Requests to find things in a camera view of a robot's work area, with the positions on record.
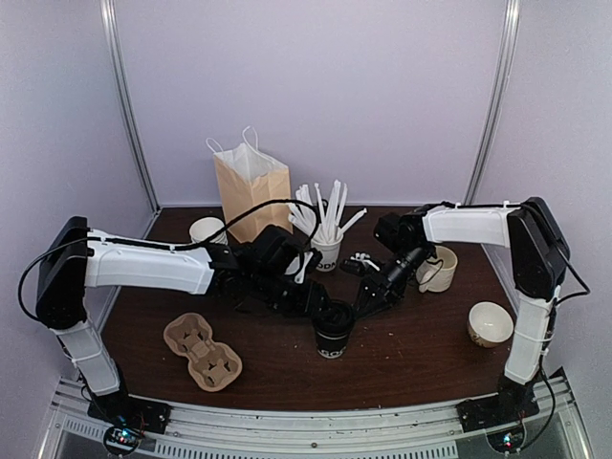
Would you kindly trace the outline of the black coffee cup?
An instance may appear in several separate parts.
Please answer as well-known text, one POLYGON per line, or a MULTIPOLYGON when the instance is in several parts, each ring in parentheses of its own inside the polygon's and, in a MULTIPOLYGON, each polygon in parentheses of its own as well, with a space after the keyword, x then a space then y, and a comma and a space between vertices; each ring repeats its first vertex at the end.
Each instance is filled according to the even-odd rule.
POLYGON ((328 360, 341 357, 348 346, 350 335, 351 331, 331 333, 316 328, 315 341, 318 354, 328 360))

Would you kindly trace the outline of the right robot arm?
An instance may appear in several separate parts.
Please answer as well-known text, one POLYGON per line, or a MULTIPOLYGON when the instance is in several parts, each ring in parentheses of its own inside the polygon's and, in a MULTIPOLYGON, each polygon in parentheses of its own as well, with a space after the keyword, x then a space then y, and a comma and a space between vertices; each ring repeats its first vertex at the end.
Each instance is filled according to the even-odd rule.
POLYGON ((427 204, 378 220, 375 238, 391 258, 365 268, 354 302, 357 317, 373 316, 403 298, 408 280, 441 243, 494 245, 511 253, 519 308, 510 355, 490 404, 496 421, 511 421, 527 405, 529 389, 554 335, 560 287, 570 250, 551 210, 540 197, 518 204, 427 204))

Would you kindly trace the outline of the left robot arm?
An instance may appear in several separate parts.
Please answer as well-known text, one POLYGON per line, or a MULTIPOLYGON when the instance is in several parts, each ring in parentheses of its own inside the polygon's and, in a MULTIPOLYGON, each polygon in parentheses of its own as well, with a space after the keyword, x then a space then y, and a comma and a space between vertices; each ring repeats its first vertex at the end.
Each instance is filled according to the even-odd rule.
POLYGON ((137 417, 119 368, 85 310, 88 288, 153 288, 191 295, 253 296, 283 315, 317 317, 331 306, 323 285, 309 279, 320 260, 287 230, 269 225, 251 242, 186 245, 124 239, 73 217, 39 267, 35 313, 68 350, 101 410, 118 425, 137 417))

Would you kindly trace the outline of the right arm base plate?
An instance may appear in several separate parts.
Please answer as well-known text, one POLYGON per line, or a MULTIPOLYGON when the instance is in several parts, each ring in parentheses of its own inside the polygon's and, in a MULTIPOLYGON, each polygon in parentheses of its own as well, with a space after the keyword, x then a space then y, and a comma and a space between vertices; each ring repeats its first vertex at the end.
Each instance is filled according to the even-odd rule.
POLYGON ((498 395, 467 399, 459 403, 456 410, 464 432, 518 423, 521 419, 535 416, 540 411, 535 401, 507 407, 502 404, 498 395))

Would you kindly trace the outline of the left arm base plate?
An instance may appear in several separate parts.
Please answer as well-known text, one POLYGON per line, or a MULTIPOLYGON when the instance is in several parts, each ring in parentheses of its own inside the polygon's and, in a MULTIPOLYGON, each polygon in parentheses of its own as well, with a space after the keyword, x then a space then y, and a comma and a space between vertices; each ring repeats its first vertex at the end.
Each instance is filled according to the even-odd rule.
POLYGON ((169 404, 153 402, 127 396, 111 404, 103 397, 92 396, 87 414, 113 426, 128 427, 134 431, 164 434, 171 407, 169 404))

